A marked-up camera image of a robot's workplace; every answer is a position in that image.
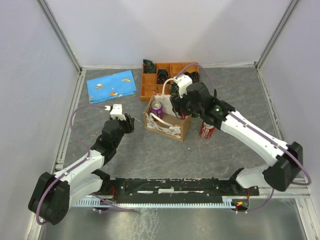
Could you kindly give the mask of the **red cola can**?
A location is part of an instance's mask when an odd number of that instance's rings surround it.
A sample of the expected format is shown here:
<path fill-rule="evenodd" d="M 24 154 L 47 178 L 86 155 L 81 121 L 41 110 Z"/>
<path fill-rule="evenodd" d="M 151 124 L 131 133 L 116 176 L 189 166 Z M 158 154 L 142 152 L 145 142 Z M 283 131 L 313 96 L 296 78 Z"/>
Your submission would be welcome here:
<path fill-rule="evenodd" d="M 179 117 L 179 119 L 180 119 L 181 121 L 187 120 L 187 119 L 190 118 L 190 117 L 192 117 L 192 114 L 186 115 L 186 114 L 184 114 L 182 111 L 180 112 L 180 117 Z"/>
<path fill-rule="evenodd" d="M 214 130 L 215 130 L 215 127 L 213 125 L 209 125 L 203 121 L 199 135 L 201 138 L 207 140 L 207 139 L 211 138 Z"/>

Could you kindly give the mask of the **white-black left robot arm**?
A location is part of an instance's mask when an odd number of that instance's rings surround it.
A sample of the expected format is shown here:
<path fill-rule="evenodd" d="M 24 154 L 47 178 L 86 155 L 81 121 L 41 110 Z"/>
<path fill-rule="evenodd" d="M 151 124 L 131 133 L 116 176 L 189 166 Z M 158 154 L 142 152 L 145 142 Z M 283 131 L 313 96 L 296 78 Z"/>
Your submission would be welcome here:
<path fill-rule="evenodd" d="M 110 118 L 84 156 L 56 173 L 41 174 L 28 203 L 36 222 L 56 225 L 86 196 L 106 195 L 111 189 L 110 176 L 100 169 L 115 156 L 123 136 L 134 129 L 135 119 L 129 114 Z"/>

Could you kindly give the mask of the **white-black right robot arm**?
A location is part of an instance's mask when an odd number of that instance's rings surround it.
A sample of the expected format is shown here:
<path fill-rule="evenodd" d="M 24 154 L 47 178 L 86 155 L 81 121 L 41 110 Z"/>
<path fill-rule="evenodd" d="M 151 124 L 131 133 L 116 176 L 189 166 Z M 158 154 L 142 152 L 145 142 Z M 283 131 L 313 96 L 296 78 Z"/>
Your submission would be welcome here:
<path fill-rule="evenodd" d="M 229 183 L 231 193 L 240 196 L 263 183 L 284 192 L 294 184 L 303 168 L 303 148 L 299 143 L 289 144 L 251 124 L 233 106 L 211 95 L 203 82 L 176 85 L 178 94 L 171 96 L 170 102 L 178 117 L 198 115 L 205 124 L 240 140 L 265 161 L 258 167 L 240 169 Z"/>

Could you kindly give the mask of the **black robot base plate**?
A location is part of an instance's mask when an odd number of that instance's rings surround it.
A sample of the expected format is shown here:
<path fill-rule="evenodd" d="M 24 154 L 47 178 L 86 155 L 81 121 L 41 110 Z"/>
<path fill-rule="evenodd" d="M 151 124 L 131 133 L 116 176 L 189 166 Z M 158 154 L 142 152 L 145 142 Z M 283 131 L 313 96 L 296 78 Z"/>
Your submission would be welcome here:
<path fill-rule="evenodd" d="M 115 178 L 104 180 L 95 192 L 116 203 L 221 203 L 223 197 L 259 196 L 257 186 L 241 187 L 234 179 Z"/>

